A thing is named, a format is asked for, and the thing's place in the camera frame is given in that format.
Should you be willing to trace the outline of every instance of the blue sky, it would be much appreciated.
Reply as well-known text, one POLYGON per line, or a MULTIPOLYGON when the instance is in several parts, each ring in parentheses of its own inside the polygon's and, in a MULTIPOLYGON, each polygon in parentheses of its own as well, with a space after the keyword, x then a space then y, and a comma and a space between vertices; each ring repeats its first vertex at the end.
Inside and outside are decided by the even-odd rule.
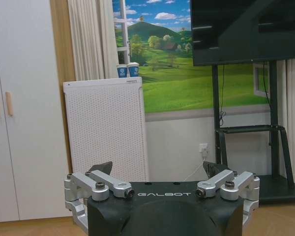
MULTIPOLYGON (((190 30, 189 0, 125 0, 128 25, 144 21, 163 26, 173 31, 181 31, 184 27, 190 30)), ((120 16, 119 0, 113 0, 114 16, 120 16)))

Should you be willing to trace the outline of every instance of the green hill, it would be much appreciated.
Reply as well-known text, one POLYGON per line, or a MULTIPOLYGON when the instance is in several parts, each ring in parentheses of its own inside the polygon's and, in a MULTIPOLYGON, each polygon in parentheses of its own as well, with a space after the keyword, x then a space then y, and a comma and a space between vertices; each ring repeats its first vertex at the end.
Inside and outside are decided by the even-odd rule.
POLYGON ((138 22, 128 26, 128 35, 131 38, 133 35, 139 35, 143 41, 147 41, 150 36, 162 38, 165 35, 174 37, 175 41, 179 42, 181 35, 162 26, 155 26, 147 22, 138 22))
POLYGON ((180 32, 178 32, 182 37, 188 37, 188 38, 190 38, 191 37, 191 35, 192 35, 192 32, 191 31, 189 31, 189 30, 183 30, 183 31, 180 31, 180 32))

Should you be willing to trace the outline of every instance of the paper cup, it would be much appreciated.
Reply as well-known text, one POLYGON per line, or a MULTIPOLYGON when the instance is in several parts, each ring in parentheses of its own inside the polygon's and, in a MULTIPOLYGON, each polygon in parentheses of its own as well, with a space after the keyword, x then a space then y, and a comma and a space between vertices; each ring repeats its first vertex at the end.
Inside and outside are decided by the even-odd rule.
POLYGON ((129 63, 127 65, 130 73, 130 77, 137 77, 139 76, 139 64, 136 62, 129 63))
POLYGON ((117 71, 118 71, 119 78, 126 78, 127 77, 127 65, 126 64, 117 65, 117 71))

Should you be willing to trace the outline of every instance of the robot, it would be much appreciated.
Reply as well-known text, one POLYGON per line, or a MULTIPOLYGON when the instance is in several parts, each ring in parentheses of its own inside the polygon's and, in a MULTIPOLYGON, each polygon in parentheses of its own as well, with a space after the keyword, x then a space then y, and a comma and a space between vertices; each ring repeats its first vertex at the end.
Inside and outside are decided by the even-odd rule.
POLYGON ((111 162, 95 165, 67 175, 65 207, 89 236, 241 236, 259 207, 260 179, 204 168, 200 182, 127 182, 110 176, 111 162))

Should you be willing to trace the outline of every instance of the logo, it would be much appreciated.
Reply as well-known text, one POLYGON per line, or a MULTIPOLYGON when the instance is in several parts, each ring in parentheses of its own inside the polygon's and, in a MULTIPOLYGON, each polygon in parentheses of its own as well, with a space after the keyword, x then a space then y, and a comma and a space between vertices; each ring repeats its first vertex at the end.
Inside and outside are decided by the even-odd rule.
POLYGON ((182 196, 189 196, 191 193, 138 193, 139 197, 148 197, 148 196, 154 196, 154 197, 182 197, 182 196))

